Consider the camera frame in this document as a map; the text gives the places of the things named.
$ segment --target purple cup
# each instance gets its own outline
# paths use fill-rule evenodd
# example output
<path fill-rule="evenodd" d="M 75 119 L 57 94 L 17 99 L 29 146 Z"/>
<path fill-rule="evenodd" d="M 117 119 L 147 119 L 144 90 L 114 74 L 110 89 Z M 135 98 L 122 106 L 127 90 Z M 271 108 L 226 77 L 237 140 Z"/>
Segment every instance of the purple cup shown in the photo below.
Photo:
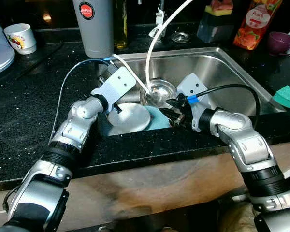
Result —
<path fill-rule="evenodd" d="M 276 31 L 271 32 L 267 41 L 267 47 L 270 55 L 290 55 L 290 53 L 287 53 L 290 49 L 290 35 Z"/>

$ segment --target wire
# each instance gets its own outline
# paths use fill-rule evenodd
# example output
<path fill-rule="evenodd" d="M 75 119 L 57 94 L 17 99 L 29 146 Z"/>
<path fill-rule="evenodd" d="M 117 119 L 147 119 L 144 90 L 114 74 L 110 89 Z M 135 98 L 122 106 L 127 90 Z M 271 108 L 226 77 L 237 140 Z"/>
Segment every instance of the wire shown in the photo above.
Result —
<path fill-rule="evenodd" d="M 246 86 L 246 85 L 241 85 L 241 84 L 230 84 L 230 85 L 218 86 L 215 88 L 208 89 L 206 91 L 203 91 L 201 93 L 196 94 L 195 96 L 200 97 L 200 96 L 203 96 L 205 94 L 208 94 L 208 93 L 220 90 L 220 89 L 224 89 L 224 88 L 245 88 L 252 93 L 252 95 L 255 99 L 255 102 L 256 102 L 256 117 L 255 117 L 255 120 L 253 123 L 253 128 L 256 128 L 257 123 L 258 123 L 258 119 L 259 119 L 259 115 L 260 115 L 260 100 L 259 100 L 259 97 L 258 97 L 256 91 L 253 90 L 251 87 Z"/>
<path fill-rule="evenodd" d="M 81 64 L 84 64 L 86 62 L 91 62 L 91 61 L 94 61 L 94 62 L 100 62 L 102 64 L 105 64 L 105 65 L 109 65 L 109 62 L 108 61 L 105 61 L 103 59 L 97 59 L 97 58 L 92 58 L 92 59 L 86 59 L 86 60 L 83 60 L 81 62 L 78 62 L 77 64 L 75 64 L 69 71 L 68 73 L 66 74 L 65 78 L 63 79 L 63 82 L 62 82 L 62 85 L 61 85 L 61 89 L 60 89 L 60 93 L 59 93 L 59 99 L 58 99 L 58 104 L 57 104 L 57 109 L 56 109 L 56 115 L 55 115 L 55 119 L 54 119 L 54 124 L 53 124 L 53 128 L 52 128 L 52 132 L 51 132 L 51 135 L 50 135 L 50 138 L 49 138 L 49 141 L 48 141 L 48 145 L 50 144 L 50 142 L 52 141 L 53 139 L 53 136 L 54 136 L 54 133 L 55 133 L 55 127 L 56 127 L 56 122 L 57 122 L 57 117 L 58 117 L 58 112 L 59 112 L 59 107 L 60 107 L 60 101 L 61 101 L 61 96 L 62 96 L 62 91 L 63 91 L 63 86 L 68 78 L 68 76 L 70 75 L 70 73 L 76 68 L 78 67 L 79 65 Z"/>
<path fill-rule="evenodd" d="M 154 46 L 155 46 L 159 36 L 163 32 L 163 30 L 168 26 L 168 24 L 179 14 L 179 12 L 181 12 L 192 1 L 193 0 L 186 0 L 176 11 L 174 11 L 173 14 L 171 14 L 171 16 L 163 23 L 162 27 L 159 28 L 158 32 L 156 33 L 156 35 L 153 38 L 153 41 L 150 44 L 150 47 L 149 47 L 149 50 L 147 53 L 147 57 L 146 57 L 146 66 L 145 66 L 146 83 L 147 83 L 147 86 L 149 88 L 150 93 L 152 93 L 152 90 L 151 90 L 150 79 L 149 79 L 149 60 L 150 60 L 151 54 L 153 52 Z"/>
<path fill-rule="evenodd" d="M 11 191 L 9 191 L 9 192 L 5 195 L 5 197 L 4 197 L 4 199 L 3 199 L 2 207 L 3 207 L 3 210 L 5 210 L 7 213 L 9 212 L 8 199 L 9 199 L 9 197 L 11 196 L 11 194 L 12 194 L 13 192 L 18 191 L 19 187 L 20 187 L 20 185 L 16 186 L 14 189 L 12 189 Z"/>
<path fill-rule="evenodd" d="M 146 91 L 146 93 L 149 94 L 150 92 L 149 92 L 148 88 L 146 87 L 146 85 L 144 85 L 144 83 L 138 78 L 138 76 L 134 73 L 134 71 L 130 68 L 130 66 L 124 61 L 124 59 L 116 54 L 112 54 L 112 56 L 115 57 L 116 59 L 118 59 L 124 66 L 126 66 L 126 68 L 132 74 L 134 79 L 141 85 L 141 87 Z"/>

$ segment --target red logo sticker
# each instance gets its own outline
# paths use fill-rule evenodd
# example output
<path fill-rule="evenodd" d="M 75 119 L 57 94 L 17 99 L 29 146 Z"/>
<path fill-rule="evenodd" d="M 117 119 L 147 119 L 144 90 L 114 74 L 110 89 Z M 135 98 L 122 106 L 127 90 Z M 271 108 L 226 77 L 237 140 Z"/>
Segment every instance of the red logo sticker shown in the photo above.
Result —
<path fill-rule="evenodd" d="M 79 4 L 79 11 L 84 19 L 90 20 L 95 16 L 93 7 L 88 2 Z"/>

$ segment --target white tube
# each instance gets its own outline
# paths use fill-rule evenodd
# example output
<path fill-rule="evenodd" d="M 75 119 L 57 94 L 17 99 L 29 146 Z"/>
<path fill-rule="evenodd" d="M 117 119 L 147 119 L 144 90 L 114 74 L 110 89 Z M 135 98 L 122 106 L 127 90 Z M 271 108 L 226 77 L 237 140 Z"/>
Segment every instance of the white tube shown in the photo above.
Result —
<path fill-rule="evenodd" d="M 158 40 L 163 30 L 167 27 L 167 25 L 178 15 L 179 12 L 181 12 L 192 1 L 193 0 L 186 0 L 176 11 L 174 11 L 174 13 L 163 23 L 162 27 L 159 28 L 158 32 L 153 38 L 153 41 L 150 44 L 147 57 L 146 57 L 146 66 L 145 66 L 146 83 L 147 83 L 150 93 L 152 93 L 152 90 L 151 90 L 150 79 L 149 79 L 149 60 L 153 52 L 154 46 L 156 44 L 156 41 Z"/>
<path fill-rule="evenodd" d="M 146 93 L 150 94 L 146 85 L 137 77 L 137 75 L 130 68 L 130 66 L 123 60 L 123 58 L 121 58 L 119 55 L 116 55 L 116 54 L 112 54 L 112 56 L 115 57 L 116 59 L 118 59 L 124 66 L 126 66 L 128 71 L 132 74 L 132 76 L 135 78 L 135 80 L 141 85 L 141 87 L 146 91 Z"/>

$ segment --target kitchen sponge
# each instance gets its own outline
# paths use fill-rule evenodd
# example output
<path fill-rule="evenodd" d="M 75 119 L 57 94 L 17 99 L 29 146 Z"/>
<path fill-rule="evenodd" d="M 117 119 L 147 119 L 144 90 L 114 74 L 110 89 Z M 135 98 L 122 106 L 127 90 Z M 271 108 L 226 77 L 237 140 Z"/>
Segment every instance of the kitchen sponge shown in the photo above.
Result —
<path fill-rule="evenodd" d="M 290 86 L 285 86 L 277 91 L 273 99 L 279 104 L 290 108 Z"/>

